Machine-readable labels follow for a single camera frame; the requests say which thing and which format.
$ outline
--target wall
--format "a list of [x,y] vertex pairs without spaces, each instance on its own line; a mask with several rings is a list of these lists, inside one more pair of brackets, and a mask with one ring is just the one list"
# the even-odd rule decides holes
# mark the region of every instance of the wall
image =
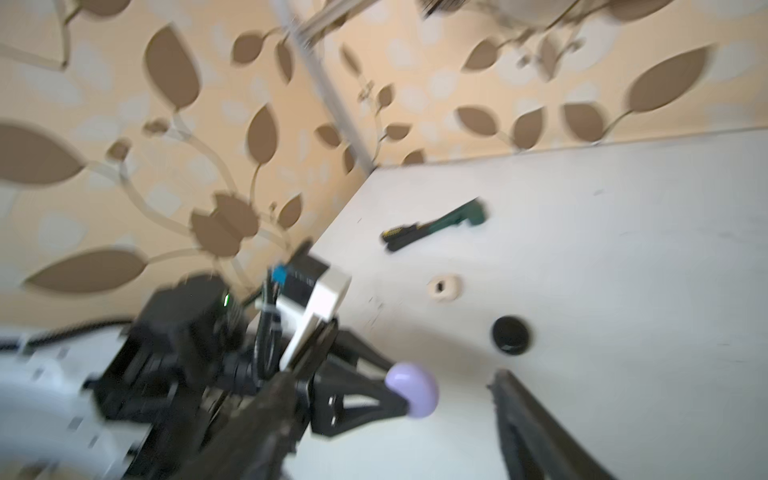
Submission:
[[2,322],[135,314],[199,271],[244,293],[317,238],[364,175],[312,135],[293,49],[266,0],[3,2]]
[[[765,0],[421,4],[379,0],[318,47],[380,164],[768,125]],[[505,26],[483,5],[513,5]]]
[[[352,275],[341,324],[432,370],[440,403],[307,434],[291,478],[507,478],[497,368],[615,478],[768,478],[766,149],[752,131],[373,172],[313,252]],[[384,250],[477,196],[484,224]],[[464,285],[450,303],[427,293],[442,273]],[[492,345],[503,315],[528,322],[525,354]]]

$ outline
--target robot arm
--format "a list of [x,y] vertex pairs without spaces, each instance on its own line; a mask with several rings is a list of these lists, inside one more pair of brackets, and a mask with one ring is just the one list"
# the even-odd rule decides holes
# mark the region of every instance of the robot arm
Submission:
[[[339,329],[350,278],[306,250],[268,276],[255,337],[227,284],[199,275],[157,290],[134,322],[3,341],[0,421],[38,428],[0,435],[0,463],[102,479],[272,479],[307,427],[330,437],[431,413],[434,379]],[[392,375],[365,377],[359,359]],[[225,422],[204,407],[210,389],[253,400]],[[346,408],[347,395],[378,405]]]

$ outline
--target brown leaf pattern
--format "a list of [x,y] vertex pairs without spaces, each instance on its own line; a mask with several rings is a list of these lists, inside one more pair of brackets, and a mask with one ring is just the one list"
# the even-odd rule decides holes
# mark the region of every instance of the brown leaf pattern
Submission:
[[709,57],[709,47],[697,48],[647,70],[630,87],[627,109],[635,113],[652,111],[682,97],[699,80]]
[[215,194],[214,199],[216,212],[231,230],[242,238],[250,238],[259,233],[259,216],[247,201],[229,192]]
[[518,37],[515,39],[515,44],[524,45],[525,42],[527,42],[535,34],[536,34],[536,29],[533,27],[528,27],[525,30],[523,30],[520,35],[518,35]]
[[282,228],[288,230],[299,221],[301,209],[301,194],[298,194],[285,204],[285,207],[280,211],[280,215],[277,216],[277,223]]
[[538,50],[538,64],[541,67],[541,73],[545,81],[550,81],[554,78],[559,58],[558,46],[554,43],[552,36],[547,35],[541,41]]
[[97,17],[113,17],[125,10],[131,0],[79,0],[80,8],[84,12]]
[[[332,2],[333,0],[326,0],[326,7],[330,5]],[[346,13],[338,17],[336,21],[331,24],[330,30],[338,30],[339,28],[343,27],[348,19],[349,19],[349,13]]]
[[351,71],[356,77],[359,77],[360,74],[362,74],[362,70],[360,69],[360,62],[357,60],[357,57],[354,53],[352,53],[351,50],[349,50],[349,47],[342,44],[341,46],[341,58],[344,62],[344,65]]
[[594,103],[565,104],[563,118],[571,133],[580,140],[592,143],[605,134],[605,119]]
[[293,78],[293,53],[286,44],[286,40],[283,40],[275,47],[275,56],[277,64],[280,66],[280,73],[283,76],[283,80],[286,84],[289,84]]
[[607,12],[620,22],[633,22],[658,12],[673,0],[610,0]]
[[101,293],[141,275],[148,260],[141,254],[109,247],[79,253],[45,267],[24,281],[54,293]]
[[264,46],[264,35],[258,31],[249,31],[237,37],[232,45],[232,63],[248,65],[252,63],[259,55]]
[[146,135],[163,135],[168,132],[170,123],[164,118],[156,118],[153,121],[148,121],[141,128],[141,131]]
[[423,164],[425,162],[424,150],[415,150],[407,154],[402,160],[403,165],[416,165]]
[[131,151],[131,141],[127,138],[118,138],[107,150],[107,158],[114,161],[124,161]]
[[390,140],[400,141],[411,131],[409,124],[389,124],[386,127],[386,137]]
[[234,257],[240,251],[243,239],[221,220],[220,215],[194,211],[190,216],[190,231],[203,250],[218,258]]
[[339,131],[332,124],[320,125],[315,129],[315,135],[328,147],[336,148],[341,145]]
[[390,106],[395,100],[395,85],[389,84],[379,90],[379,95],[376,100],[379,102],[379,110]]
[[176,110],[189,107],[200,95],[200,79],[175,29],[158,31],[144,51],[144,67],[154,86]]
[[17,184],[51,185],[84,168],[79,155],[36,127],[0,123],[0,178]]
[[478,43],[467,57],[463,71],[482,71],[493,66],[498,60],[498,45],[490,38]]
[[458,119],[467,130],[483,137],[492,137],[498,133],[494,115],[484,107],[464,106],[456,109]]
[[512,127],[512,142],[517,148],[533,148],[544,131],[544,108],[529,111],[515,121]]
[[344,171],[349,173],[355,167],[355,154],[352,152],[352,145],[344,150]]
[[270,105],[264,105],[248,127],[248,152],[257,164],[264,165],[277,152],[277,124]]

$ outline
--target green tool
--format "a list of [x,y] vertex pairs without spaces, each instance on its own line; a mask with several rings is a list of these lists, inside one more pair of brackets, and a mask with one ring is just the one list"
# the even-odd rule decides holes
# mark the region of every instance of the green tool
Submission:
[[451,225],[459,225],[464,220],[469,220],[470,225],[479,225],[485,222],[485,210],[483,210],[479,199],[475,198],[429,223],[414,223],[413,225],[389,229],[382,233],[381,238],[386,243],[387,250],[396,252],[420,238],[432,235],[434,232]]

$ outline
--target purple ball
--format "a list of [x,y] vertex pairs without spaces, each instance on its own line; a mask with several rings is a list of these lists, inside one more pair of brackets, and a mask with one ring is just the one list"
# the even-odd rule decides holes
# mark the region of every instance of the purple ball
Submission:
[[422,419],[437,408],[439,391],[435,377],[415,363],[396,363],[384,384],[408,400],[408,416]]

